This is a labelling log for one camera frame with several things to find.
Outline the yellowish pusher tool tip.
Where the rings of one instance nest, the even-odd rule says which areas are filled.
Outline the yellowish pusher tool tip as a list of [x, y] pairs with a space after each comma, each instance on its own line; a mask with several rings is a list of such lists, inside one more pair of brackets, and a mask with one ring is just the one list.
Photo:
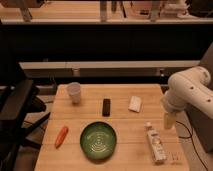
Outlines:
[[176, 122], [176, 115], [173, 113], [164, 114], [164, 128], [171, 129]]

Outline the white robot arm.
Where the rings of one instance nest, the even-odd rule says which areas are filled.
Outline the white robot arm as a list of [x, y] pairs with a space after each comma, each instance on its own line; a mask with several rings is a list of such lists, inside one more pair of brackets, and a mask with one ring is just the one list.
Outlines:
[[165, 109], [165, 129], [173, 127], [176, 115], [182, 112], [188, 104], [213, 119], [213, 91], [208, 88], [210, 81], [209, 71], [201, 66], [176, 72], [169, 77], [169, 89], [161, 99]]

